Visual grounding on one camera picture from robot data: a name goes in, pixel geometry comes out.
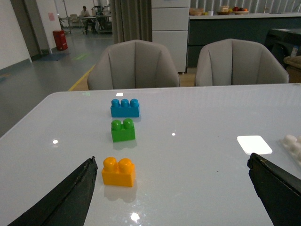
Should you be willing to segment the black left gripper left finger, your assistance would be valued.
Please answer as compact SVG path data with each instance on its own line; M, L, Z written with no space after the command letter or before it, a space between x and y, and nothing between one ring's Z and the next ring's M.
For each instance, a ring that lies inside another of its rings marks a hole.
M82 226L92 200L98 166L87 159L11 226Z

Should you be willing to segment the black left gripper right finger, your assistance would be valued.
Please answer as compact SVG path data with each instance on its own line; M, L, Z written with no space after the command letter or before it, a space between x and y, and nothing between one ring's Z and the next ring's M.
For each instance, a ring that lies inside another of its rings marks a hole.
M275 226L301 224L301 180L256 153L247 161L249 177Z

